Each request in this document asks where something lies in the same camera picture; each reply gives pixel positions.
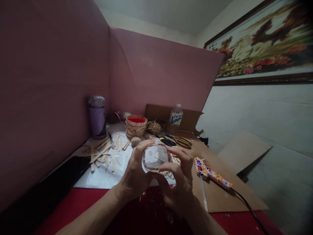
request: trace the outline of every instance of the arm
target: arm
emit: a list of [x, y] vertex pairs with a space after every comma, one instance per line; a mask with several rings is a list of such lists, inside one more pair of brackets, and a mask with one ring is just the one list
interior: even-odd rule
[[57, 235], [102, 234], [123, 206], [149, 187], [152, 177], [143, 171], [141, 159], [144, 149], [153, 143], [151, 140], [140, 142], [131, 154], [121, 181]]
[[181, 160], [181, 167], [176, 163], [164, 163], [159, 168], [173, 173], [176, 186], [172, 189], [163, 175], [153, 174], [161, 187], [164, 202], [186, 219], [195, 235], [227, 234], [192, 193], [192, 156], [181, 147], [167, 147], [167, 150]]

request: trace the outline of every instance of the picture frame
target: picture frame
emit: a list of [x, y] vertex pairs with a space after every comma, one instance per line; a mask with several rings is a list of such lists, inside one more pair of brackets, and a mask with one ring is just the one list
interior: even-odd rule
[[313, 83], [308, 9], [300, 0], [264, 0], [208, 40], [204, 49], [225, 54], [214, 86]]

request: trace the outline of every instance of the cable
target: cable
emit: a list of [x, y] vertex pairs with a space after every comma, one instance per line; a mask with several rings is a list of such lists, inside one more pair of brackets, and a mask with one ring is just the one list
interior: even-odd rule
[[241, 194], [239, 192], [237, 192], [236, 190], [234, 190], [233, 188], [231, 188], [231, 190], [233, 190], [235, 193], [237, 193], [245, 202], [245, 204], [247, 205], [247, 207], [249, 208], [249, 210], [251, 211], [251, 213], [253, 214], [255, 220], [257, 221], [257, 223], [260, 225], [261, 229], [263, 230], [263, 232], [266, 235], [269, 235], [268, 232], [266, 231], [266, 229], [264, 228], [263, 224], [261, 223], [261, 221], [258, 219], [258, 217], [256, 216], [256, 214], [254, 213], [254, 211], [252, 210], [251, 206], [249, 205], [249, 203], [244, 199], [243, 196], [241, 196]]

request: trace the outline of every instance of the purple water bottle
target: purple water bottle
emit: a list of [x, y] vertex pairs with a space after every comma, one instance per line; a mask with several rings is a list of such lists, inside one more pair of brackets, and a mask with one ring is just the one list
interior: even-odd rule
[[88, 100], [92, 137], [96, 140], [107, 136], [104, 103], [105, 99], [102, 96], [91, 96]]

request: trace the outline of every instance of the wooden frame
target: wooden frame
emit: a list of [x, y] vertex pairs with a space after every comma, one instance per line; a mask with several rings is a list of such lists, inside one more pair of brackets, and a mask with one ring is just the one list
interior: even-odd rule
[[[251, 11], [246, 13], [240, 19], [236, 20], [234, 23], [229, 25], [227, 28], [222, 30], [220, 33], [215, 35], [213, 38], [208, 40], [204, 44], [204, 49], [217, 39], [221, 38], [223, 35], [227, 34], [229, 31], [269, 6], [276, 0], [264, 0], [262, 3], [257, 5]], [[312, 84], [313, 83], [313, 72], [306, 73], [295, 73], [295, 74], [286, 74], [286, 75], [275, 75], [275, 76], [261, 76], [254, 78], [241, 78], [241, 79], [229, 79], [229, 80], [218, 80], [222, 78], [217, 78], [214, 82], [214, 86], [231, 86], [231, 85], [265, 85], [265, 84]]]

